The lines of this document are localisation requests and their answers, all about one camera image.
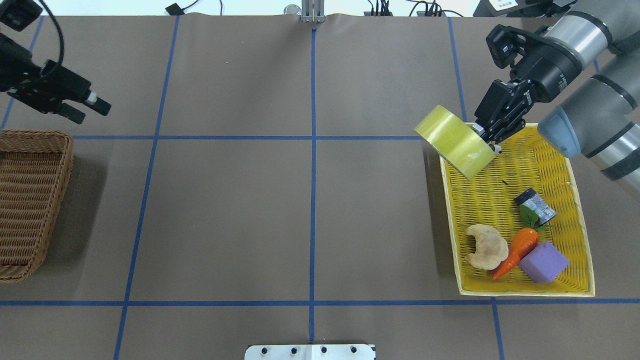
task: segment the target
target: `beige food item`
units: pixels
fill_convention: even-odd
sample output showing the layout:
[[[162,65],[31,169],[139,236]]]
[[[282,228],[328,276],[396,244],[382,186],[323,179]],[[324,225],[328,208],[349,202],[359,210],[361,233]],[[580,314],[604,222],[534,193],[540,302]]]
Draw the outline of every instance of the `beige food item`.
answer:
[[[476,224],[467,229],[476,238],[476,253],[465,256],[474,268],[493,270],[509,256],[507,241],[493,226]]]

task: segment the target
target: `metal bracket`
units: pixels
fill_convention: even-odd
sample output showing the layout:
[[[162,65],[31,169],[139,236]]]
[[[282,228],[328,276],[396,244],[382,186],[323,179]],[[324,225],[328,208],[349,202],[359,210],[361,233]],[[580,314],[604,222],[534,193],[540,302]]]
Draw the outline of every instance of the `metal bracket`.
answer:
[[[324,22],[324,0],[302,0],[302,22]]]
[[[350,345],[255,345],[244,360],[376,360],[376,346]]]

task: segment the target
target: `purple sponge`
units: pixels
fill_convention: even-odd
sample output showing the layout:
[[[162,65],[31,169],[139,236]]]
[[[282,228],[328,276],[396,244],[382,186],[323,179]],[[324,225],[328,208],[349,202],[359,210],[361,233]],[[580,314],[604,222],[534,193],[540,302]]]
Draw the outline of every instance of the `purple sponge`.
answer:
[[[538,244],[518,263],[533,282],[552,282],[568,265],[569,259],[547,241]]]

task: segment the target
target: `can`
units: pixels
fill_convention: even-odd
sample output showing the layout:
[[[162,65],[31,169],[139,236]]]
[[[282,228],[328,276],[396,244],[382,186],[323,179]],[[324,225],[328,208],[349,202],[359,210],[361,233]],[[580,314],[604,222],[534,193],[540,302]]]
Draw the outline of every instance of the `can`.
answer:
[[[546,224],[554,216],[557,215],[556,211],[551,208],[532,188],[526,189],[517,198],[513,199],[518,206],[524,205],[533,210],[538,215],[538,221],[536,226]]]

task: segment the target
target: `orange carrot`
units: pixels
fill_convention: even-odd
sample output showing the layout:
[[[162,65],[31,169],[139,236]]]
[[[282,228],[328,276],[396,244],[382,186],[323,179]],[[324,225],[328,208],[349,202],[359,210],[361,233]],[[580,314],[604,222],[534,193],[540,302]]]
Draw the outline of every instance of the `orange carrot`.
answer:
[[[522,228],[511,240],[509,256],[493,271],[492,278],[498,279],[516,266],[522,258],[538,244],[538,232],[530,227]]]

